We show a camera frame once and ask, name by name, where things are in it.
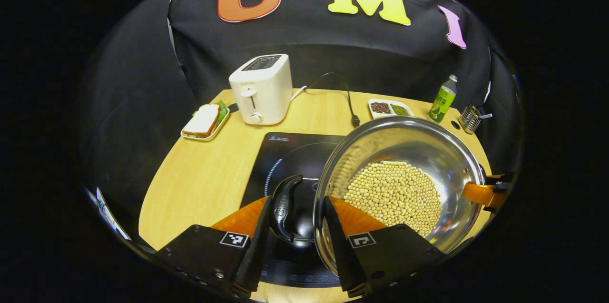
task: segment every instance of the wooden table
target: wooden table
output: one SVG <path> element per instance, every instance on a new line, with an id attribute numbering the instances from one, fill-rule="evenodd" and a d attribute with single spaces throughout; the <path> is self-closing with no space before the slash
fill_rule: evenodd
<path id="1" fill-rule="evenodd" d="M 372 98 L 405 103 L 417 117 L 425 117 L 431 107 L 431 103 L 370 93 L 352 92 L 351 97 L 353 112 L 361 123 L 372 119 L 368 110 L 368 100 Z M 231 90 L 223 90 L 212 102 L 220 100 L 227 106 L 235 103 Z M 458 117 L 459 111 L 450 108 L 440 125 L 456 134 L 490 175 L 489 161 L 478 138 L 451 125 L 451 120 L 457 121 Z M 239 112 L 235 112 L 211 142 L 176 136 L 176 144 L 146 193 L 139 216 L 139 235 L 159 250 L 191 225 L 213 225 L 239 209 L 258 150 L 268 132 L 346 136 L 352 130 L 346 91 L 309 89 L 292 101 L 285 119 L 277 125 L 246 125 Z M 489 213 L 481 212 L 466 238 L 478 233 L 488 219 Z M 264 282 L 260 282 L 252 298 L 270 303 L 350 300 L 340 287 L 293 288 Z"/>

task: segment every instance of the green bottle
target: green bottle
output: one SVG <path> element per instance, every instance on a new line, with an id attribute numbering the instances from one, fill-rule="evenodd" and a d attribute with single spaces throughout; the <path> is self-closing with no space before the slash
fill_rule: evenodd
<path id="1" fill-rule="evenodd" d="M 440 87 L 440 91 L 438 91 L 438 95 L 435 97 L 431 109 L 429 109 L 429 118 L 438 123 L 442 121 L 456 96 L 457 76 L 450 75 L 449 79 Z"/>

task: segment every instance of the black cooktop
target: black cooktop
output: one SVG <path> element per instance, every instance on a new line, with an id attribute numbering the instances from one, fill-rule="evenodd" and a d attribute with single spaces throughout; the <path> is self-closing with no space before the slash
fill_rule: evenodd
<path id="1" fill-rule="evenodd" d="M 266 134 L 241 207 L 264 196 L 272 196 L 285 178 L 302 175 L 303 182 L 294 190 L 295 238 L 313 239 L 311 218 L 317 180 L 326 160 L 343 138 L 318 134 Z M 288 243 L 269 231 L 265 249 L 262 282 L 303 288 L 341 286 L 339 279 L 322 263 L 313 242 Z"/>

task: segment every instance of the stainless steel pot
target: stainless steel pot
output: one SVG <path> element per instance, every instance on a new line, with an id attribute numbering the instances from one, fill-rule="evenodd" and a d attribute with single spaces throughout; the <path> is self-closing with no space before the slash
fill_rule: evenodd
<path id="1" fill-rule="evenodd" d="M 375 159 L 405 161 L 422 169 L 440 193 L 441 212 L 425 237 L 444 253 L 455 249 L 478 218 L 481 206 L 461 197 L 467 182 L 484 184 L 481 166 L 455 134 L 426 119 L 391 116 L 374 119 L 348 134 L 328 158 L 314 203 L 315 246 L 329 270 L 338 275 L 322 213 L 325 196 L 342 199 L 359 169 Z"/>

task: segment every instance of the bread slice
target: bread slice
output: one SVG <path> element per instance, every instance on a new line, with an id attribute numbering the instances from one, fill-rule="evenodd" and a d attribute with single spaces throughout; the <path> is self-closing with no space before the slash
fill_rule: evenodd
<path id="1" fill-rule="evenodd" d="M 219 115 L 219 105 L 204 104 L 199 108 L 187 125 L 185 125 L 182 132 L 187 136 L 207 138 L 214 132 Z"/>

